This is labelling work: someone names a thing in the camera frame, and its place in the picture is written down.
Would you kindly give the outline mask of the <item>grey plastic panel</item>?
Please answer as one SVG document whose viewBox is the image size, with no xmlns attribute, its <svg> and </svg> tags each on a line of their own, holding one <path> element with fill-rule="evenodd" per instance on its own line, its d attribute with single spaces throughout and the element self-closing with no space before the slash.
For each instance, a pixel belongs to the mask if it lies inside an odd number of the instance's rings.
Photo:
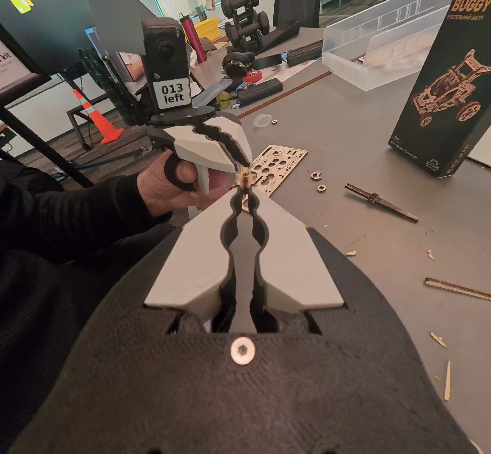
<svg viewBox="0 0 491 454">
<path fill-rule="evenodd" d="M 230 78 L 223 78 L 222 80 L 213 83 L 208 88 L 201 91 L 198 95 L 192 98 L 192 107 L 197 108 L 201 106 L 207 106 L 212 102 L 219 93 L 222 93 L 230 87 L 233 80 Z"/>
</svg>

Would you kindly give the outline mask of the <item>person's black clothing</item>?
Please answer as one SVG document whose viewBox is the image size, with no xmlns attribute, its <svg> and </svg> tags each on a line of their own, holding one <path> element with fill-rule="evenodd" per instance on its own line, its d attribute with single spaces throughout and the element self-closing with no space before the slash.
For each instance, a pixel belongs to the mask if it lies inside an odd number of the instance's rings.
<svg viewBox="0 0 491 454">
<path fill-rule="evenodd" d="M 66 191 L 38 169 L 1 161 L 1 180 Z M 75 341 L 112 287 L 170 232 L 168 222 L 63 263 L 15 251 L 1 267 L 1 453 L 49 395 Z"/>
</svg>

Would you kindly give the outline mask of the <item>wooden parts sheet round holes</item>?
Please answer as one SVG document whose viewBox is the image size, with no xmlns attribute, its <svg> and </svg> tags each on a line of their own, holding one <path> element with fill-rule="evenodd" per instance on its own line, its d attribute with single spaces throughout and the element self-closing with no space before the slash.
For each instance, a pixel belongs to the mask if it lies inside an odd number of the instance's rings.
<svg viewBox="0 0 491 454">
<path fill-rule="evenodd" d="M 307 150 L 270 144 L 250 168 L 250 187 L 271 196 L 307 154 Z"/>
</svg>

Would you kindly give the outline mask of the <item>black dumbbell rack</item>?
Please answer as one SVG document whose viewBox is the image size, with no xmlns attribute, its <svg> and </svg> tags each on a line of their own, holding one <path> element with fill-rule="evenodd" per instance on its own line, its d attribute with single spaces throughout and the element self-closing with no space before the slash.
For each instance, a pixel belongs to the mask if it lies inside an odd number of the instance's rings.
<svg viewBox="0 0 491 454">
<path fill-rule="evenodd" d="M 267 14 L 256 11 L 260 0 L 221 0 L 220 6 L 228 22 L 225 34 L 233 48 L 240 52 L 259 52 L 262 38 L 269 34 Z"/>
</svg>

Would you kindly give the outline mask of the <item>dark plaid cloth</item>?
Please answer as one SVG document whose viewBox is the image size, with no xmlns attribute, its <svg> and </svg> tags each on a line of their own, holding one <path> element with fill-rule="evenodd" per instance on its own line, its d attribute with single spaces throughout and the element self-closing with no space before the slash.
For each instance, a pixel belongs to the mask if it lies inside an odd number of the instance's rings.
<svg viewBox="0 0 491 454">
<path fill-rule="evenodd" d="M 94 49 L 78 49 L 84 68 L 95 83 L 103 89 L 127 126 L 143 126 L 145 117 L 139 102 L 120 79 L 114 79 L 112 70 Z"/>
</svg>

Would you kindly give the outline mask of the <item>person's left forearm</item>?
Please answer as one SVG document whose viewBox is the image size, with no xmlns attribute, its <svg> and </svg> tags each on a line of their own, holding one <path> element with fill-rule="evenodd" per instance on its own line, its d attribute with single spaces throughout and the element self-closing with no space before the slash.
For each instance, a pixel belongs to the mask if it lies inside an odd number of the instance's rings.
<svg viewBox="0 0 491 454">
<path fill-rule="evenodd" d="M 15 251 L 67 262 L 167 222 L 172 211 L 151 215 L 137 178 L 117 176 L 90 188 L 41 194 L 1 180 L 1 267 Z"/>
</svg>

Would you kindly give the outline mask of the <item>dark model kit box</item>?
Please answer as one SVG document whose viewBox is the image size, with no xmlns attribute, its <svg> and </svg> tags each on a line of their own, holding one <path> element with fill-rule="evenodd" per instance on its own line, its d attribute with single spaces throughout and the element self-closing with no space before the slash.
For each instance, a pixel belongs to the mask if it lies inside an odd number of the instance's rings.
<svg viewBox="0 0 491 454">
<path fill-rule="evenodd" d="M 489 127 L 490 0 L 452 0 L 388 144 L 444 178 Z"/>
</svg>

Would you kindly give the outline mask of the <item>black sign easel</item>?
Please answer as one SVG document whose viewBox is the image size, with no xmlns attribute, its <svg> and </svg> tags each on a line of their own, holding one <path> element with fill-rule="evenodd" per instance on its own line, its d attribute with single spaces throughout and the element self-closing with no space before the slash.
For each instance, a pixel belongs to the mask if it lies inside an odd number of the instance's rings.
<svg viewBox="0 0 491 454">
<path fill-rule="evenodd" d="M 92 187 L 94 185 L 92 181 L 6 108 L 13 101 L 51 80 L 51 77 L 25 52 L 5 27 L 1 26 L 1 60 L 6 54 L 9 54 L 7 60 L 14 59 L 16 71 L 9 71 L 6 75 L 1 73 L 4 76 L 1 79 L 1 83 L 4 84 L 1 88 L 1 121 L 80 186 Z"/>
</svg>

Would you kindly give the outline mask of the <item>short wooden strip scrap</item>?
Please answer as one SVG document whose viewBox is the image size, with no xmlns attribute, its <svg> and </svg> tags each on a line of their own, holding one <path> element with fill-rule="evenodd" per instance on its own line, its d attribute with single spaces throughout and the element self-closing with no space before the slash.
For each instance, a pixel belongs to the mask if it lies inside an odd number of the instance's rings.
<svg viewBox="0 0 491 454">
<path fill-rule="evenodd" d="M 461 293 L 467 296 L 475 297 L 475 298 L 481 298 L 484 300 L 490 301 L 490 293 L 486 293 L 483 291 L 478 291 L 472 288 L 460 286 L 457 284 L 453 284 L 450 282 L 438 280 L 438 279 L 433 279 L 433 278 L 425 278 L 423 283 L 427 286 L 432 286 L 436 288 L 440 288 L 446 291 L 452 291 L 452 292 L 457 292 Z"/>
</svg>

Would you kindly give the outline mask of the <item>black pouch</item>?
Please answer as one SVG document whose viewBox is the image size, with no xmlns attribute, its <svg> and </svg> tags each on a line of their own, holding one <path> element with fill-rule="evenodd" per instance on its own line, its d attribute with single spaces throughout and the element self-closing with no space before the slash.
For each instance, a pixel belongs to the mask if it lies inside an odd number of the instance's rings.
<svg viewBox="0 0 491 454">
<path fill-rule="evenodd" d="M 288 67 L 320 58 L 322 56 L 322 47 L 323 40 L 318 40 L 311 44 L 289 50 L 285 56 Z"/>
</svg>

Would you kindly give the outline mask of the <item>clear plastic bin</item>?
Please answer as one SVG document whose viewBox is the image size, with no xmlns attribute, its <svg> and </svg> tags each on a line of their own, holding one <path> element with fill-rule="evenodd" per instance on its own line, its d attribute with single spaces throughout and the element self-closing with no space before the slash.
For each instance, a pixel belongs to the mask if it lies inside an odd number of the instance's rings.
<svg viewBox="0 0 491 454">
<path fill-rule="evenodd" d="M 421 70 L 452 0 L 386 0 L 325 28 L 322 63 L 363 91 Z"/>
</svg>

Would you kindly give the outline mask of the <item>long wooden frame strip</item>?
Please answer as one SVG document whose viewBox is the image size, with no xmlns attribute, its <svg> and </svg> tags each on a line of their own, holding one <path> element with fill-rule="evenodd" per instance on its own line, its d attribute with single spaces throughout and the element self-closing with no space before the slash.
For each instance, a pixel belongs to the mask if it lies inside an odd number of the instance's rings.
<svg viewBox="0 0 491 454">
<path fill-rule="evenodd" d="M 382 199 L 377 193 L 369 193 L 361 188 L 358 188 L 350 183 L 345 184 L 345 188 L 361 197 L 366 199 L 366 201 L 369 204 L 375 204 L 379 205 L 381 207 L 384 207 L 392 212 L 397 213 L 398 215 L 402 216 L 403 218 L 406 218 L 410 220 L 411 222 L 418 223 L 419 218 L 415 216 L 414 214 L 407 212 L 403 210 L 402 208 L 388 202 L 387 200 Z"/>
</svg>

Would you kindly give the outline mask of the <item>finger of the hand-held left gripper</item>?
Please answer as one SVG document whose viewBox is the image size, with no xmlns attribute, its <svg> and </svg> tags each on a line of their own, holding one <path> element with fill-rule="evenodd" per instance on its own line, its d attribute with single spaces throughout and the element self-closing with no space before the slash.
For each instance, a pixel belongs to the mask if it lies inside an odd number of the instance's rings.
<svg viewBox="0 0 491 454">
<path fill-rule="evenodd" d="M 234 115 L 196 115 L 198 147 L 193 162 L 205 167 L 250 167 L 252 151 L 241 123 Z"/>
<path fill-rule="evenodd" d="M 163 129 L 163 135 L 170 139 L 177 156 L 182 160 L 226 173 L 238 171 L 237 163 L 232 160 L 225 148 L 217 140 L 211 140 L 204 134 L 194 132 L 192 125 Z"/>
</svg>

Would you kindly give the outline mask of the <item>person's left hand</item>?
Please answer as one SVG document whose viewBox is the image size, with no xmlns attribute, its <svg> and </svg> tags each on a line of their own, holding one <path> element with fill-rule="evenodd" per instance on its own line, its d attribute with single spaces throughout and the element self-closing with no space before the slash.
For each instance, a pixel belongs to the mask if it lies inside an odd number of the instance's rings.
<svg viewBox="0 0 491 454">
<path fill-rule="evenodd" d="M 183 191 L 173 185 L 165 176 L 164 167 L 171 151 L 165 151 L 147 169 L 139 173 L 137 186 L 139 194 L 151 216 L 159 218 L 168 212 L 190 206 L 205 210 L 232 188 L 227 173 L 209 170 L 209 194 L 198 187 L 196 192 Z"/>
</svg>

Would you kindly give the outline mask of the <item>white printed paper sheet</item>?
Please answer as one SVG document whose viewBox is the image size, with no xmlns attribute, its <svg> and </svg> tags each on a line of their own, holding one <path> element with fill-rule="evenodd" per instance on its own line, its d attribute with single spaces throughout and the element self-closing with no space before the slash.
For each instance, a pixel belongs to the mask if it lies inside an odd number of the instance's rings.
<svg viewBox="0 0 491 454">
<path fill-rule="evenodd" d="M 317 77 L 324 73 L 329 73 L 330 69 L 323 65 L 322 60 L 310 60 L 303 62 L 295 66 L 288 66 L 286 63 L 281 65 L 270 66 L 262 69 L 260 72 L 262 74 L 261 80 L 257 84 L 267 82 L 274 78 L 278 79 L 280 82 L 284 83 L 291 77 L 307 71 L 312 77 Z"/>
</svg>

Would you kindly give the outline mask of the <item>large black screen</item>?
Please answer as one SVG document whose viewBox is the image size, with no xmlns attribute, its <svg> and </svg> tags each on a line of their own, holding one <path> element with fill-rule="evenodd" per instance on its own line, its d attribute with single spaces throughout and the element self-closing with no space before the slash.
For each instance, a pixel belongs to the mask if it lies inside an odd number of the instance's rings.
<svg viewBox="0 0 491 454">
<path fill-rule="evenodd" d="M 80 61 L 92 48 L 88 0 L 1 0 L 1 24 L 50 76 Z"/>
</svg>

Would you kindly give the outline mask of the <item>black red headphones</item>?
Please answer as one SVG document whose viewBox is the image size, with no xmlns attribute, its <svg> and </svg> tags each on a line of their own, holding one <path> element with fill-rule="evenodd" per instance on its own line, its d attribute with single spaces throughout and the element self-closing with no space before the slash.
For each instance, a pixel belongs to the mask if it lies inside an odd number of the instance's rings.
<svg viewBox="0 0 491 454">
<path fill-rule="evenodd" d="M 242 83 L 258 83 L 262 80 L 262 72 L 254 70 L 253 52 L 231 52 L 222 61 L 222 69 L 228 78 Z"/>
</svg>

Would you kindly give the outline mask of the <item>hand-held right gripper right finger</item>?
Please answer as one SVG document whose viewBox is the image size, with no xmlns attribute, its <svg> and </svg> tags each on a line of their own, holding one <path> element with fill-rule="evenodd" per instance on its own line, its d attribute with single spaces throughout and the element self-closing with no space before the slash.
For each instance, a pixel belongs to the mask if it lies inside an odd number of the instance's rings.
<svg viewBox="0 0 491 454">
<path fill-rule="evenodd" d="M 290 315 L 336 309 L 345 301 L 308 228 L 255 188 L 249 189 L 254 259 L 249 305 L 256 329 L 278 329 Z"/>
</svg>

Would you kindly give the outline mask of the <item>magenta bottle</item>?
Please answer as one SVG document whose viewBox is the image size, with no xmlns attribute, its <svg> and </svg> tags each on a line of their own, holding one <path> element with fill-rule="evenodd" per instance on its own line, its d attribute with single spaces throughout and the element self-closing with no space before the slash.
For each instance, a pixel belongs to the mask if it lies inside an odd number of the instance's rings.
<svg viewBox="0 0 491 454">
<path fill-rule="evenodd" d="M 206 62 L 207 55 L 200 41 L 200 38 L 195 29 L 192 19 L 190 18 L 189 15 L 185 15 L 185 16 L 180 15 L 180 22 L 181 22 L 181 27 L 183 28 L 186 34 L 187 41 L 196 52 L 197 62 L 199 64 Z"/>
</svg>

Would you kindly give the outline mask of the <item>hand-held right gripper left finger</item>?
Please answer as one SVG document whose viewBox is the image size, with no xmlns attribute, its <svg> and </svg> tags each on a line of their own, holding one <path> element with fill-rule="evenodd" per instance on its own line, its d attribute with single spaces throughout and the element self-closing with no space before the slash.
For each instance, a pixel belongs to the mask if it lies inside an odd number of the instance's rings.
<svg viewBox="0 0 491 454">
<path fill-rule="evenodd" d="M 229 332 L 236 312 L 236 273 L 230 245 L 238 236 L 241 189 L 228 193 L 186 224 L 144 304 L 179 310 Z"/>
</svg>

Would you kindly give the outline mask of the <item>yellow storage bin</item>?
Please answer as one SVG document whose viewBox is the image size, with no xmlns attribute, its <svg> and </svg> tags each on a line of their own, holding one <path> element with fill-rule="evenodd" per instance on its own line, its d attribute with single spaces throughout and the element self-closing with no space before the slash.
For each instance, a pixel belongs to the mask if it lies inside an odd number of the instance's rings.
<svg viewBox="0 0 491 454">
<path fill-rule="evenodd" d="M 216 17 L 205 19 L 197 22 L 194 25 L 199 39 L 206 38 L 211 42 L 218 40 L 221 37 L 218 19 Z"/>
</svg>

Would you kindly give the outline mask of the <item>orange traffic cone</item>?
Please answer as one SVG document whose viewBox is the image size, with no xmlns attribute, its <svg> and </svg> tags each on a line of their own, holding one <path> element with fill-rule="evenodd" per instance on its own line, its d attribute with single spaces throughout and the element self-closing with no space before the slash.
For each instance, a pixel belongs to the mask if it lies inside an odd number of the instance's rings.
<svg viewBox="0 0 491 454">
<path fill-rule="evenodd" d="M 102 135 L 101 144 L 108 144 L 120 138 L 125 131 L 124 128 L 117 129 L 101 114 L 81 92 L 73 87 L 73 93 L 80 102 L 82 109 L 88 114 L 90 120 Z"/>
</svg>

